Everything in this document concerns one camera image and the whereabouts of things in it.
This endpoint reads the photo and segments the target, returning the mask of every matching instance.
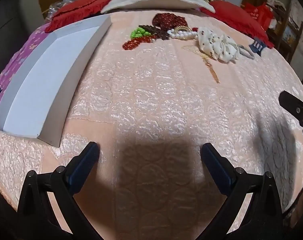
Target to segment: open cardboard box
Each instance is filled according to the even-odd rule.
[[[0,131],[59,147],[70,102],[109,15],[50,33],[25,59],[0,101]]]

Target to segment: purple floral fabric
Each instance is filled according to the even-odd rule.
[[[8,84],[10,83],[13,75],[17,72],[24,60],[31,54],[31,52],[48,36],[45,33],[46,27],[49,23],[37,28],[28,38],[26,43],[21,47],[21,49],[16,52],[10,59],[9,63],[5,69],[0,74],[0,100],[6,90]]]

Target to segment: metal bolt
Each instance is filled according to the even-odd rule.
[[[31,177],[31,176],[34,175],[34,174],[35,174],[34,171],[28,171],[27,176],[28,176],[28,177]]]
[[[270,171],[267,171],[266,172],[266,176],[271,179],[273,177],[273,174]]]
[[[58,166],[57,168],[56,168],[56,171],[58,172],[58,173],[61,173],[61,172],[63,172],[65,170],[65,166]]]
[[[239,173],[239,174],[242,174],[245,172],[245,170],[242,168],[242,167],[237,167],[236,169],[236,172]]]

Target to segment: red cloth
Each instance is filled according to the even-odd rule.
[[[246,3],[244,10],[261,25],[264,31],[267,31],[274,15],[266,6],[266,3],[263,3],[258,7],[251,5],[250,3]]]
[[[45,29],[45,32],[53,32],[61,27],[98,13],[110,1],[111,0],[76,0],[66,4],[55,13],[50,25]]]
[[[269,48],[274,47],[274,44],[269,41],[266,32],[262,29],[260,24],[242,8],[222,0],[212,1],[210,2],[210,5],[215,8],[216,13],[212,13],[203,7],[200,8],[200,11],[226,23],[231,28],[244,33],[251,38],[259,38]]]

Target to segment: shiny quilted fabric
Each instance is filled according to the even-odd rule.
[[[283,209],[292,203],[303,186],[303,134],[278,95],[287,90],[303,101],[298,77],[275,49],[255,60],[210,60],[219,83],[199,55],[182,48],[195,41],[157,40],[123,50],[131,30],[160,12],[111,14],[112,26],[75,92],[60,148],[0,133],[0,191],[13,207],[28,170],[66,165],[91,140],[101,145],[100,162],[84,186],[90,208],[81,208],[105,239],[195,239],[225,199],[201,163],[199,146],[206,142],[235,167],[272,171]],[[244,46],[253,42],[200,12],[175,13],[189,27],[206,26]],[[109,199],[96,200],[99,181]],[[111,216],[109,233],[97,218],[100,208]]]

